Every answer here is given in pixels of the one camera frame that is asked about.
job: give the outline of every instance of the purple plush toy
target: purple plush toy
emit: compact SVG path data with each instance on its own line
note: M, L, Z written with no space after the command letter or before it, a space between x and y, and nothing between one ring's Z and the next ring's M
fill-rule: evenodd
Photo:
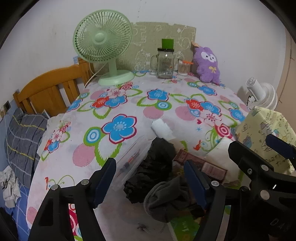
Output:
M196 47L194 49L193 62L197 65L197 74L200 81L220 84L218 61L210 48Z

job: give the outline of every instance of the white fan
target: white fan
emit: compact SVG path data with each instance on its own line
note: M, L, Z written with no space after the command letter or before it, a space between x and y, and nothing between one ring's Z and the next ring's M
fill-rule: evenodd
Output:
M255 101L248 104L250 109L255 106L274 110L277 105L277 94L274 87L269 83L259 83L254 77L246 82L247 89L254 96Z

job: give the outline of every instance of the cotton swab container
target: cotton swab container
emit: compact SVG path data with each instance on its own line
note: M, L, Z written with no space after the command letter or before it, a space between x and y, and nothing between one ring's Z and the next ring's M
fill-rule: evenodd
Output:
M190 72L190 67L192 64L193 64L192 62L178 59L178 74L187 76L188 73Z

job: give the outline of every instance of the gray pillow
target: gray pillow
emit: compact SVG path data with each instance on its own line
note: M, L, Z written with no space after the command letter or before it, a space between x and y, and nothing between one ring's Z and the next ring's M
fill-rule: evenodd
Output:
M8 162L19 182L30 188L34 171L40 157L38 145L45 132L47 117L44 115L24 114L18 108L10 121L7 130L7 143L4 148Z

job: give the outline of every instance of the yellow stripe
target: yellow stripe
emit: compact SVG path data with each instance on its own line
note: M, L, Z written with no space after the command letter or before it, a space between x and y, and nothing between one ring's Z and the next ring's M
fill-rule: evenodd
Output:
M25 153L19 152L19 151L15 150L15 149L11 148L11 147L8 145L8 143L7 143L7 146L8 146L12 151L15 151L16 153L19 153L19 154L21 154L21 155L24 155L24 156L30 158L31 160L35 161L35 159L34 159L33 157L30 157L30 156L28 156L28 155L25 154Z
M23 125L23 124L20 124L18 121L17 121L17 119L15 118L15 116L13 115L13 118L15 119L15 121L20 125L20 126L23 126L23 127L35 127L35 128L37 128L37 129L40 129L40 130L42 130L42 131L45 131L45 129L43 129L43 128L41 128L41 127L38 127L38 126L31 126L31 125Z

